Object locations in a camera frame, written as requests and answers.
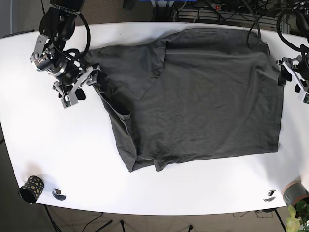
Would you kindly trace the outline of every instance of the wire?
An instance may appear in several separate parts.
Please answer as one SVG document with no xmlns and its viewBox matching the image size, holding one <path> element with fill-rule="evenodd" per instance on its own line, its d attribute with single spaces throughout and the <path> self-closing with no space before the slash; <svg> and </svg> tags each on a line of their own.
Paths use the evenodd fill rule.
<svg viewBox="0 0 309 232">
<path fill-rule="evenodd" d="M 93 221 L 97 220 L 99 217 L 101 217 L 103 215 L 103 213 L 100 214 L 100 216 L 96 217 L 95 219 L 93 219 L 92 221 L 90 221 L 89 223 L 87 223 L 87 225 L 85 225 L 84 229 L 82 230 L 82 232 L 84 232 L 84 230 L 86 229 L 86 227 Z"/>
<path fill-rule="evenodd" d="M 249 213 L 249 212 L 250 212 L 250 211 L 248 211 L 248 212 L 246 212 L 246 213 L 244 213 L 244 214 L 242 214 L 242 215 L 240 215 L 240 216 L 235 216 L 235 214 L 233 213 L 233 217 L 235 217 L 235 218 L 241 218 L 241 217 L 245 216 L 245 215 L 246 215 L 247 213 Z M 262 210 L 255 210 L 254 212 L 255 212 L 255 215 L 256 215 L 256 217 L 257 217 L 258 219 L 262 219 L 262 218 L 272 219 L 272 218 L 273 218 L 272 212 L 271 212 L 271 217 L 259 217 L 259 214 L 263 212 Z"/>
<path fill-rule="evenodd" d="M 246 213 L 244 213 L 243 215 L 241 215 L 241 216 L 235 216 L 234 215 L 234 213 L 233 213 L 233 217 L 235 217 L 235 218 L 241 218 L 241 217 L 243 217 L 243 216 L 245 216 L 247 213 L 249 213 L 250 211 L 248 211 L 248 212 L 246 212 Z"/>
<path fill-rule="evenodd" d="M 91 44 L 91 33 L 90 33 L 90 27 L 87 23 L 87 20 L 85 19 L 85 17 L 82 15 L 82 13 L 79 13 L 78 16 L 80 17 L 80 19 L 82 20 L 82 22 L 84 23 L 86 30 L 87 30 L 87 44 L 86 44 L 86 48 L 85 50 L 80 54 L 80 56 L 78 58 L 84 58 L 85 55 L 88 53 L 89 48 L 90 48 L 90 44 Z"/>
<path fill-rule="evenodd" d="M 41 6 L 42 6 L 42 11 L 43 11 L 43 14 L 44 14 L 44 19 L 45 19 L 45 23 L 46 23 L 46 28 L 47 28 L 47 32 L 50 36 L 50 40 L 52 41 L 52 44 L 54 45 L 54 48 L 62 55 L 64 55 L 65 57 L 69 58 L 70 60 L 73 60 L 73 61 L 77 61 L 77 58 L 74 58 L 73 56 L 71 56 L 70 54 L 65 54 L 64 52 L 62 52 L 56 45 L 55 45 L 55 41 L 54 41 L 54 38 L 52 36 L 52 34 L 50 33 L 50 30 L 49 30 L 49 26 L 48 26 L 48 22 L 47 22 L 47 18 L 46 18 L 46 13 L 45 13 L 45 9 L 44 9 L 44 5 L 43 5 L 43 0 L 41 0 Z"/>
<path fill-rule="evenodd" d="M 179 8 L 179 10 L 177 11 L 177 16 L 178 16 L 179 12 L 186 6 L 186 4 L 187 4 L 187 1 L 184 3 L 184 5 L 181 8 Z"/>
<path fill-rule="evenodd" d="M 221 15 L 216 9 L 214 9 L 214 8 L 213 8 L 208 2 L 206 2 L 205 0 L 202 0 L 202 1 L 210 8 L 210 10 L 214 11 L 221 19 L 223 19 L 223 21 L 224 21 L 227 25 L 229 25 L 228 22 L 225 20 L 225 18 L 223 18 L 222 15 Z"/>
<path fill-rule="evenodd" d="M 280 39 L 286 44 L 288 45 L 291 49 L 297 51 L 297 52 L 301 52 L 301 51 L 305 51 L 305 52 L 308 52 L 309 51 L 309 48 L 306 47 L 306 46 L 301 46 L 301 47 L 296 47 L 294 44 L 290 43 L 289 41 L 287 41 L 284 36 L 282 35 L 281 31 L 280 31 L 280 24 L 281 24 L 281 20 L 282 18 L 287 14 L 287 13 L 291 13 L 293 15 L 296 16 L 296 18 L 298 20 L 301 21 L 301 16 L 300 16 L 300 13 L 295 10 L 295 9 L 292 9 L 292 8 L 286 8 L 285 10 L 283 10 L 278 18 L 277 18 L 277 23 L 276 23 L 276 29 L 277 29 L 277 34 L 279 35 Z"/>
<path fill-rule="evenodd" d="M 246 18 L 245 16 L 243 16 L 241 12 L 239 12 L 239 15 L 240 15 L 241 17 L 243 17 L 244 19 L 246 19 L 247 21 L 255 22 L 254 20 L 248 19 L 248 18 Z"/>
<path fill-rule="evenodd" d="M 201 8 L 201 9 L 198 9 L 198 10 L 197 10 L 197 15 L 194 17 L 194 20 L 193 20 L 194 23 L 195 23 L 197 17 L 199 18 L 199 14 L 202 12 L 203 9 L 204 9 L 204 8 Z"/>
<path fill-rule="evenodd" d="M 196 8 L 196 9 L 206 9 L 206 8 L 209 9 L 209 6 L 203 6 L 203 7 L 195 6 L 194 4 L 197 4 L 199 1 L 200 1 L 200 0 L 198 0 L 198 1 L 194 2 L 194 3 L 191 2 L 191 6 L 192 6 L 193 8 Z M 220 16 L 218 16 L 218 19 L 217 19 L 217 21 L 214 22 L 214 24 L 218 23 L 218 22 L 220 21 L 220 19 L 221 19 Z"/>
<path fill-rule="evenodd" d="M 232 16 L 230 16 L 229 18 L 226 18 L 225 20 L 229 20 L 230 18 L 232 18 L 235 14 L 237 13 L 237 11 L 235 11 Z"/>
<path fill-rule="evenodd" d="M 46 18 L 46 12 L 45 12 L 45 9 L 44 9 L 44 5 L 43 5 L 43 0 L 41 0 L 41 7 L 42 7 L 42 11 L 43 11 L 43 17 L 45 19 L 45 23 L 46 23 L 46 28 L 47 28 L 47 32 L 50 36 L 50 40 L 54 46 L 54 48 L 62 55 L 64 55 L 65 57 L 69 58 L 70 60 L 72 61 L 78 61 L 79 58 L 83 58 L 85 57 L 85 55 L 87 54 L 87 52 L 89 51 L 89 48 L 90 48 L 90 43 L 91 43 L 91 33 L 90 33 L 90 27 L 86 21 L 86 19 L 84 18 L 84 16 L 79 13 L 78 16 L 80 17 L 80 19 L 82 20 L 82 22 L 84 23 L 85 27 L 86 27 L 86 30 L 87 30 L 87 45 L 86 45 L 86 48 L 85 48 L 85 51 L 83 51 L 79 56 L 77 57 L 73 57 L 71 56 L 70 54 L 68 53 L 65 53 L 63 51 L 61 51 L 56 45 L 55 45 L 55 41 L 54 41 L 54 38 L 49 30 L 49 26 L 48 26 L 48 21 L 47 21 L 47 18 Z"/>
<path fill-rule="evenodd" d="M 250 13 L 252 14 L 253 18 L 254 18 L 254 21 L 255 21 L 255 24 L 256 24 L 256 27 L 257 27 L 257 43 L 255 45 L 255 47 L 257 47 L 260 43 L 260 40 L 261 40 L 261 29 L 260 29 L 260 24 L 259 24 L 259 21 L 257 20 L 252 8 L 247 4 L 246 0 L 242 0 L 243 4 L 245 4 L 245 6 L 248 8 L 248 10 L 250 11 Z M 250 32 L 248 33 L 248 36 L 247 36 L 247 46 L 248 48 L 251 48 L 250 45 L 249 45 L 249 36 L 250 36 Z"/>
<path fill-rule="evenodd" d="M 272 212 L 271 212 L 271 217 L 259 217 L 259 214 L 261 214 L 262 212 L 263 212 L 262 210 L 256 210 L 256 211 L 255 211 L 255 215 L 256 215 L 256 217 L 257 217 L 258 219 L 260 219 L 260 218 L 272 219 L 272 218 L 273 218 Z"/>
</svg>

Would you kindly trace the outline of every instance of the small round object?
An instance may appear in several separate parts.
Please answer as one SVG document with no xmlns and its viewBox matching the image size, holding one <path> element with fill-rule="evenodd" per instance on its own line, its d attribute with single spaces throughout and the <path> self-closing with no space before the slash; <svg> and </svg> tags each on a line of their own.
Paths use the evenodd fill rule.
<svg viewBox="0 0 309 232">
<path fill-rule="evenodd" d="M 66 198 L 67 198 L 67 196 L 65 196 L 65 195 L 61 195 L 61 193 L 62 193 L 62 191 L 60 190 L 60 189 L 54 189 L 53 190 L 53 196 L 57 199 L 57 200 L 60 200 L 60 201 L 64 201 Z"/>
</svg>

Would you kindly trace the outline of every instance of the floor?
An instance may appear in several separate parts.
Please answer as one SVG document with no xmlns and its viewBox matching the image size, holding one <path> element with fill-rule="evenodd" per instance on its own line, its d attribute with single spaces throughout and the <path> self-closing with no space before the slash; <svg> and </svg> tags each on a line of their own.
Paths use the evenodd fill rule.
<svg viewBox="0 0 309 232">
<path fill-rule="evenodd" d="M 49 0 L 44 0 L 48 7 Z M 83 14 L 89 24 L 150 21 L 152 7 L 150 2 L 138 2 L 132 11 L 122 9 L 122 0 L 87 0 Z M 19 3 L 19 30 L 38 30 L 42 17 L 39 0 L 21 0 Z M 12 170 L 5 143 L 0 145 L 0 231 L 1 232 L 53 232 L 44 207 L 40 204 L 29 205 L 17 194 L 18 185 Z M 51 215 L 63 232 L 81 232 L 84 226 L 100 215 L 98 212 L 72 210 L 50 207 Z M 286 208 L 279 208 L 283 221 L 287 217 Z M 200 215 L 200 216 L 142 216 L 104 213 L 102 217 L 91 223 L 85 232 L 94 232 L 110 219 L 113 223 L 102 231 L 121 232 L 120 220 L 126 222 L 127 232 L 187 232 L 193 225 L 192 232 L 260 232 L 263 230 L 283 232 L 275 213 L 248 212 Z"/>
</svg>

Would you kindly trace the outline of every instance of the cable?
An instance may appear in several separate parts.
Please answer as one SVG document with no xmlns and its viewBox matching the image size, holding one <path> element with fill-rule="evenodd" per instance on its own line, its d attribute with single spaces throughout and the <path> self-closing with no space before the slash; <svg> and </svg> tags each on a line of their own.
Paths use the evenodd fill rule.
<svg viewBox="0 0 309 232">
<path fill-rule="evenodd" d="M 230 18 L 232 18 L 235 14 L 237 13 L 237 11 L 235 11 L 232 16 L 230 16 L 229 18 L 226 18 L 225 20 L 229 20 Z"/>
<path fill-rule="evenodd" d="M 248 212 L 246 212 L 246 213 L 244 213 L 244 214 L 242 214 L 242 215 L 240 215 L 240 216 L 235 216 L 235 214 L 233 213 L 233 217 L 235 217 L 235 218 L 241 218 L 241 217 L 245 216 L 245 215 L 246 215 L 247 213 L 249 213 L 249 212 L 250 212 L 250 211 L 248 211 Z M 262 219 L 262 218 L 272 219 L 272 218 L 273 218 L 272 212 L 271 212 L 271 217 L 259 217 L 258 214 L 262 213 L 262 210 L 255 210 L 254 212 L 255 212 L 255 215 L 256 215 L 256 217 L 257 217 L 258 219 Z"/>
<path fill-rule="evenodd" d="M 222 15 L 221 15 L 216 9 L 214 9 L 214 8 L 213 8 L 208 2 L 206 2 L 205 0 L 202 0 L 202 1 L 210 8 L 210 10 L 214 11 L 221 19 L 223 19 L 223 21 L 224 21 L 227 25 L 229 25 L 228 22 L 225 20 L 225 18 L 223 18 Z"/>
<path fill-rule="evenodd" d="M 254 20 L 248 19 L 248 18 L 246 18 L 245 16 L 243 16 L 241 12 L 239 12 L 239 15 L 240 15 L 241 17 L 243 17 L 244 19 L 246 19 L 247 21 L 255 22 Z"/>
<path fill-rule="evenodd" d="M 248 212 L 246 212 L 246 213 L 244 213 L 243 215 L 241 215 L 241 216 L 235 216 L 234 215 L 234 213 L 233 213 L 233 217 L 235 217 L 235 218 L 241 218 L 241 217 L 243 217 L 243 216 L 245 216 L 247 213 L 249 213 L 250 211 L 248 211 Z"/>
<path fill-rule="evenodd" d="M 87 223 L 87 225 L 85 225 L 84 229 L 82 230 L 82 232 L 84 232 L 84 230 L 86 229 L 86 227 L 93 221 L 97 220 L 99 217 L 101 217 L 103 215 L 103 213 L 101 213 L 100 216 L 96 217 L 95 219 L 93 219 L 92 221 L 90 221 L 89 223 Z"/>
<path fill-rule="evenodd" d="M 78 58 L 84 58 L 85 55 L 88 53 L 89 48 L 90 48 L 90 44 L 91 44 L 91 33 L 90 33 L 90 27 L 87 23 L 87 20 L 85 19 L 85 17 L 82 15 L 82 13 L 79 13 L 78 16 L 80 17 L 80 19 L 82 20 L 82 22 L 84 23 L 86 30 L 87 30 L 87 44 L 86 44 L 86 48 L 85 50 L 80 54 L 80 56 Z"/>
<path fill-rule="evenodd" d="M 68 53 L 65 53 L 65 52 L 62 52 L 56 45 L 55 45 L 55 41 L 54 41 L 54 38 L 52 36 L 52 34 L 50 33 L 50 30 L 49 30 L 49 26 L 48 26 L 48 21 L 47 21 L 47 18 L 46 18 L 46 12 L 45 12 L 45 9 L 44 9 L 44 5 L 43 5 L 43 0 L 41 0 L 41 7 L 42 7 L 42 11 L 43 11 L 43 17 L 45 19 L 45 23 L 46 23 L 46 28 L 47 28 L 47 32 L 49 33 L 50 35 L 50 40 L 54 46 L 54 48 L 62 55 L 64 55 L 65 57 L 69 58 L 70 60 L 72 61 L 78 61 L 79 57 L 73 57 L 71 56 L 70 54 Z M 79 13 L 78 16 L 80 17 L 80 19 L 82 20 L 82 22 L 84 23 L 85 27 L 86 27 L 86 30 L 87 30 L 87 45 L 86 45 L 86 48 L 85 48 L 85 51 L 83 51 L 79 56 L 81 58 L 85 57 L 85 55 L 87 54 L 87 52 L 89 51 L 89 48 L 90 48 L 90 43 L 91 43 L 91 34 L 90 34 L 90 27 L 86 21 L 86 19 L 84 18 L 84 16 Z"/>
<path fill-rule="evenodd" d="M 296 18 L 298 20 L 301 21 L 301 18 L 300 18 L 300 13 L 298 11 L 296 11 L 295 9 L 292 9 L 292 8 L 287 8 L 285 10 L 283 10 L 278 18 L 277 18 L 277 23 L 276 23 L 276 29 L 277 29 L 277 34 L 279 35 L 280 39 L 286 44 L 288 45 L 291 49 L 297 51 L 297 52 L 301 52 L 302 51 L 302 48 L 301 47 L 296 47 L 294 44 L 290 43 L 289 41 L 287 41 L 284 36 L 282 35 L 281 31 L 280 31 L 280 24 L 281 24 L 281 20 L 282 18 L 287 14 L 287 13 L 291 13 L 293 15 L 296 16 Z M 303 46 L 303 49 L 305 49 L 304 51 L 305 52 L 308 52 L 309 51 L 309 48 L 306 47 L 306 46 Z"/>
<path fill-rule="evenodd" d="M 181 8 L 179 8 L 179 10 L 177 11 L 177 16 L 178 16 L 179 12 L 186 6 L 186 4 L 187 4 L 187 1 L 184 3 L 184 5 Z"/>
<path fill-rule="evenodd" d="M 195 23 L 197 17 L 199 18 L 199 14 L 202 12 L 203 9 L 204 9 L 204 8 L 201 8 L 201 9 L 198 9 L 198 10 L 197 10 L 197 15 L 194 17 L 194 20 L 193 20 L 194 23 Z"/>
<path fill-rule="evenodd" d="M 46 28 L 47 28 L 47 32 L 50 35 L 50 40 L 52 41 L 52 44 L 54 45 L 54 48 L 62 55 L 64 55 L 65 57 L 69 58 L 70 60 L 73 61 L 77 61 L 76 58 L 74 58 L 73 56 L 71 56 L 70 54 L 65 54 L 64 52 L 62 52 L 56 45 L 55 45 L 55 41 L 54 38 L 52 36 L 52 34 L 50 33 L 49 30 L 49 26 L 48 26 L 48 22 L 47 22 L 47 18 L 46 18 L 46 13 L 45 13 L 45 9 L 44 9 L 44 5 L 43 5 L 43 0 L 41 0 L 41 6 L 42 6 L 42 10 L 43 10 L 43 14 L 44 14 L 44 19 L 45 19 L 45 23 L 46 23 Z"/>
<path fill-rule="evenodd" d="M 250 11 L 250 13 L 252 14 L 253 18 L 254 18 L 254 21 L 255 21 L 255 24 L 256 24 L 256 27 L 257 27 L 257 43 L 255 45 L 255 47 L 257 47 L 260 43 L 260 40 L 261 40 L 261 29 L 260 29 L 260 24 L 252 10 L 252 8 L 247 4 L 246 0 L 242 0 L 243 4 L 245 4 L 245 6 L 248 8 L 248 10 Z M 250 33 L 248 33 L 248 37 L 247 37 L 247 46 L 248 48 L 251 48 L 250 45 L 249 45 L 249 36 L 250 36 Z"/>
<path fill-rule="evenodd" d="M 47 212 L 47 215 L 48 215 L 48 217 L 49 217 L 49 220 L 50 220 L 50 222 L 52 223 L 53 228 L 55 229 L 55 231 L 56 231 L 56 232 L 61 232 L 61 230 L 59 231 L 59 227 L 58 227 L 58 226 L 56 225 L 56 223 L 53 221 L 52 216 L 50 216 L 50 213 L 49 213 L 48 208 L 47 208 L 46 205 L 44 205 L 44 208 L 45 208 L 45 210 L 46 210 L 46 212 Z"/>
<path fill-rule="evenodd" d="M 196 2 L 191 2 L 191 6 L 193 7 L 193 8 L 196 8 L 196 9 L 209 9 L 209 7 L 208 6 L 203 6 L 203 7 L 200 7 L 200 6 L 195 6 L 194 4 L 197 4 L 198 2 L 199 2 L 200 0 L 198 0 L 198 1 L 196 1 Z M 220 21 L 220 16 L 218 15 L 218 19 L 217 19 L 217 21 L 215 21 L 214 22 L 214 24 L 216 24 L 216 23 L 218 23 L 219 21 Z"/>
<path fill-rule="evenodd" d="M 284 10 L 284 9 L 288 9 L 287 7 L 276 7 L 276 8 L 273 8 L 271 10 L 269 10 L 268 12 L 272 12 L 272 11 L 277 11 L 277 10 Z M 250 27 L 249 31 L 248 31 L 248 35 L 247 35 L 247 44 L 249 45 L 249 36 L 250 36 L 250 33 L 253 29 L 253 27 L 255 26 L 255 22 L 252 24 L 252 26 Z"/>
<path fill-rule="evenodd" d="M 257 217 L 257 218 L 267 218 L 267 219 L 272 219 L 272 218 L 273 218 L 272 212 L 271 212 L 271 217 L 259 217 L 258 214 L 261 214 L 262 212 L 263 212 L 262 210 L 256 210 L 256 211 L 255 211 L 256 217 Z"/>
</svg>

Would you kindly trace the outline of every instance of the green leaf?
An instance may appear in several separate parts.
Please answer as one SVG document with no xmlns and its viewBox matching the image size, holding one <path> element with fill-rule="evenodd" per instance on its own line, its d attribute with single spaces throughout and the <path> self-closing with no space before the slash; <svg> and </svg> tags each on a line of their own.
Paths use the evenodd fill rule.
<svg viewBox="0 0 309 232">
<path fill-rule="evenodd" d="M 295 208 L 293 206 L 289 205 L 288 206 L 288 211 L 290 213 L 290 217 L 291 218 L 294 218 L 296 216 L 296 210 L 295 210 Z"/>
<path fill-rule="evenodd" d="M 307 203 L 304 200 L 301 200 L 301 201 L 297 202 L 297 204 L 296 204 L 296 210 L 299 213 L 302 213 L 304 211 L 304 209 L 306 209 L 306 207 L 307 207 Z"/>
<path fill-rule="evenodd" d="M 286 219 L 286 232 L 297 232 L 300 227 L 299 221 L 294 217 Z"/>
</svg>

